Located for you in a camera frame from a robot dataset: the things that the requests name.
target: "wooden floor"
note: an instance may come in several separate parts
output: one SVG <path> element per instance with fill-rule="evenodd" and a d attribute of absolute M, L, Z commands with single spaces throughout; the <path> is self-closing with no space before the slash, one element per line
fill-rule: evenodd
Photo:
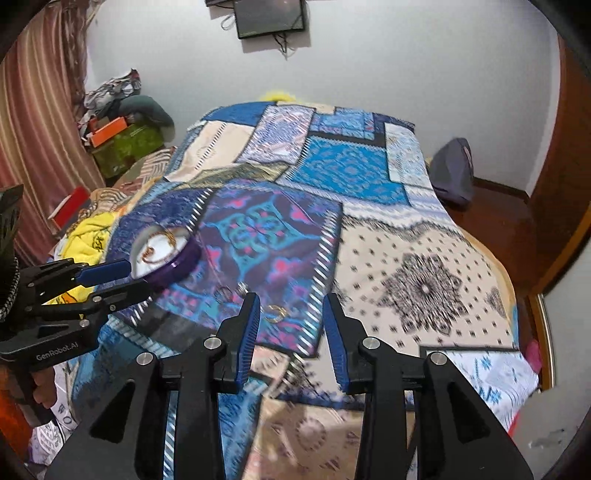
<path fill-rule="evenodd" d="M 525 296 L 537 281 L 538 258 L 535 226 L 526 203 L 513 195 L 475 187 L 466 211 L 447 208 L 453 220 L 467 230 L 503 263 L 515 288 L 519 309 L 519 347 L 524 351 L 535 327 Z"/>

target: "red book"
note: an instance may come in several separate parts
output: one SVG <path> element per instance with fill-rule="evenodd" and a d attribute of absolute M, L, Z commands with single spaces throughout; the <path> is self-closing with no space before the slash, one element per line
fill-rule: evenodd
<path fill-rule="evenodd" d="M 90 198 L 90 193 L 84 187 L 77 187 L 70 195 L 61 201 L 57 208 L 47 218 L 53 220 L 61 230 L 66 222 L 80 210 L 85 201 Z"/>

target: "green box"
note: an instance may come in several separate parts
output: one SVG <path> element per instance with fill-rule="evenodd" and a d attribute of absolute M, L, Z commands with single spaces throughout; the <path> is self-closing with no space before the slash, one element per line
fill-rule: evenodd
<path fill-rule="evenodd" d="M 126 172 L 140 158 L 164 145 L 160 129 L 151 125 L 130 125 L 92 151 L 100 172 L 109 179 Z"/>

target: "tv screen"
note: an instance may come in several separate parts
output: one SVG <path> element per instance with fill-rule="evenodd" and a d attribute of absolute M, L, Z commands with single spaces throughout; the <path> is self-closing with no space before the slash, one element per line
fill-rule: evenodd
<path fill-rule="evenodd" d="M 302 0 L 234 0 L 238 38 L 305 28 Z"/>

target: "white wall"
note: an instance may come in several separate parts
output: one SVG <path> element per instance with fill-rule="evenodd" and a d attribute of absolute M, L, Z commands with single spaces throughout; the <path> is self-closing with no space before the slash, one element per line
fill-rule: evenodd
<path fill-rule="evenodd" d="M 544 299 L 556 386 L 525 403 L 514 435 L 535 479 L 558 460 L 591 405 L 590 280 L 591 242 Z"/>
<path fill-rule="evenodd" d="M 554 122 L 556 39 L 527 0 L 310 0 L 308 11 L 285 60 L 271 37 L 223 31 L 229 11 L 203 0 L 106 0 L 88 32 L 93 75 L 136 68 L 176 144 L 208 110 L 280 89 L 413 121 L 426 156 L 466 137 L 478 177 L 532 188 Z"/>

